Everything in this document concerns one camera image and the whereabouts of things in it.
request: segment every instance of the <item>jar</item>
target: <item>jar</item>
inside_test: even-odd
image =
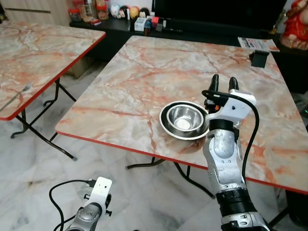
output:
[[[84,0],[73,0],[72,2],[74,4],[74,6],[77,7],[77,8],[79,8],[79,7],[81,7],[82,5],[85,4]]]
[[[92,17],[93,19],[97,19],[97,13],[94,7],[94,0],[85,0],[85,8],[86,14],[88,17]]]
[[[96,6],[104,6],[105,0],[96,0]]]
[[[71,17],[72,22],[74,22],[74,23],[81,22],[81,16],[80,16],[80,9],[79,8],[69,9],[68,12],[69,12],[69,15]]]
[[[97,16],[99,20],[106,20],[109,18],[107,5],[96,6],[96,9],[97,9]]]
[[[110,10],[110,0],[105,0],[105,5],[107,6],[107,9]]]

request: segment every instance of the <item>white wall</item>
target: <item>white wall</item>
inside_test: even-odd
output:
[[[111,4],[138,6],[139,8],[146,7],[150,11],[152,9],[152,0],[111,0]]]

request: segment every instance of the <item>black metal table leg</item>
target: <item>black metal table leg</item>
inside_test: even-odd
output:
[[[58,99],[58,94],[59,94],[59,79],[57,79],[56,81],[55,81],[55,83],[56,83],[56,91],[55,91],[55,95],[54,95],[54,99],[53,100],[47,100],[43,105],[44,106],[46,106],[46,104],[48,104],[49,103],[49,105],[47,106],[47,107],[45,107],[44,108],[44,110],[43,111],[41,111],[40,112],[40,114],[37,116],[37,117],[35,117],[33,120],[32,120],[32,122],[29,124],[30,126],[32,126],[52,105],[53,105],[53,103],[54,102],[56,102],[56,100]],[[23,111],[22,111],[22,118],[26,121],[26,110],[24,109]],[[27,131],[28,130],[28,128],[25,126],[25,125],[23,125],[24,126],[24,129],[23,129],[23,131],[19,131],[19,132],[15,132],[15,133],[13,133],[12,135],[11,135],[11,139],[14,139],[15,138],[15,135],[18,135],[18,134],[22,134],[22,133],[24,133],[25,131]]]
[[[47,100],[47,101],[44,102],[44,104],[43,104],[43,106],[45,107],[44,110],[41,111],[40,114],[32,120],[32,122],[29,124],[30,126],[32,126],[53,105],[53,103],[57,101],[58,96],[59,96],[59,88],[61,88],[73,101],[76,101],[76,99],[60,84],[60,79],[57,79],[55,81],[55,84],[56,84],[56,90],[55,90],[55,94],[54,94],[54,99],[53,100]],[[21,115],[22,115],[22,118],[26,121],[26,111],[25,111],[25,109],[22,111]],[[13,133],[11,135],[11,139],[14,139],[15,135],[22,134],[27,130],[28,130],[27,126],[23,125],[23,130]],[[50,141],[52,141],[56,137],[56,135],[57,135],[57,133],[55,133],[52,136]]]
[[[280,214],[278,214],[270,223],[269,225],[273,227],[276,225],[279,221],[281,221],[282,218],[284,218],[289,213],[289,207],[285,208],[283,211],[281,211]]]
[[[44,106],[44,107],[45,107],[48,103],[51,103],[51,104],[52,104],[52,103],[56,102],[57,99],[58,99],[60,78],[57,79],[57,80],[55,81],[55,83],[56,83],[56,91],[55,91],[55,94],[54,94],[54,99],[53,99],[53,100],[47,100],[47,101],[45,101],[45,102],[43,103],[43,106]]]
[[[56,137],[58,135],[58,133],[57,132],[55,132],[54,134],[53,134],[53,136],[50,138],[50,142]]]
[[[162,162],[164,162],[165,160],[164,159],[160,159],[160,160],[157,160],[155,162],[155,157],[152,157],[152,160],[150,163],[148,164],[136,164],[136,165],[129,165],[129,166],[126,166],[125,169],[131,169],[131,168],[134,168],[134,167],[152,167],[152,166],[156,166]],[[189,183],[193,184],[194,186],[197,186],[199,189],[203,190],[207,195],[209,195],[212,199],[215,199],[215,196],[209,191],[207,190],[205,187],[203,187],[201,184],[198,184],[197,182],[193,181],[192,179],[189,178],[189,174],[190,174],[190,171],[191,171],[191,167],[190,166],[187,166],[187,172],[186,172],[186,175],[185,173],[182,171],[181,167],[179,166],[178,163],[176,162],[173,162],[174,165],[177,167],[177,170],[179,171],[179,173],[181,174],[181,176],[187,180]]]
[[[26,121],[26,110],[22,110],[21,111],[21,117],[24,121]],[[23,130],[22,131],[18,131],[18,132],[14,132],[12,135],[11,135],[11,139],[14,139],[15,138],[15,135],[18,135],[18,134],[23,134],[25,131],[27,131],[27,126],[23,124]]]
[[[23,120],[20,116],[16,116],[16,118],[23,123],[28,129],[30,129],[34,134],[36,134],[38,137],[40,137],[42,140],[44,140],[47,144],[50,146],[58,149],[59,151],[63,152],[65,155],[67,155],[72,160],[76,161],[77,158],[72,156],[70,153],[68,153],[66,150],[60,148],[59,146],[55,145],[54,143],[50,142],[48,139],[46,139],[44,136],[42,136],[38,131],[36,131],[31,125],[29,125],[25,120]]]
[[[76,102],[76,99],[59,83],[59,87],[64,91],[65,94],[68,95],[69,98],[72,99],[72,101]]]
[[[198,187],[199,189],[203,190],[212,199],[215,199],[215,196],[209,190],[207,190],[205,187],[203,187],[201,184],[197,183],[196,181],[193,181],[192,179],[190,179],[189,176],[186,176],[178,163],[176,163],[176,162],[173,162],[173,163],[174,163],[175,167],[177,167],[177,170],[179,171],[179,173],[181,174],[181,176],[185,180],[187,180],[189,183],[193,184],[194,186]]]
[[[125,169],[131,169],[131,168],[134,168],[134,167],[152,167],[152,166],[159,165],[160,163],[165,161],[163,159],[160,159],[160,160],[157,160],[156,162],[154,162],[154,160],[155,160],[155,157],[152,158],[152,161],[149,164],[129,165],[129,166],[126,166]]]

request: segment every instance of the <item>magazine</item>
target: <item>magazine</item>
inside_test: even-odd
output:
[[[279,49],[276,47],[272,39],[255,39],[255,38],[243,38],[238,37],[241,47],[254,49],[259,51],[276,51]]]

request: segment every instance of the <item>small box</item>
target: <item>small box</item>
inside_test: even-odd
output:
[[[135,21],[135,31],[143,31],[146,18],[137,18]]]
[[[94,20],[90,21],[90,23],[93,26],[97,26],[97,25],[101,24],[102,22],[99,19],[94,19]]]
[[[153,27],[153,28],[156,28],[156,27],[157,27],[157,25],[158,25],[158,19],[159,19],[159,17],[153,17],[153,18],[152,18],[152,27]]]

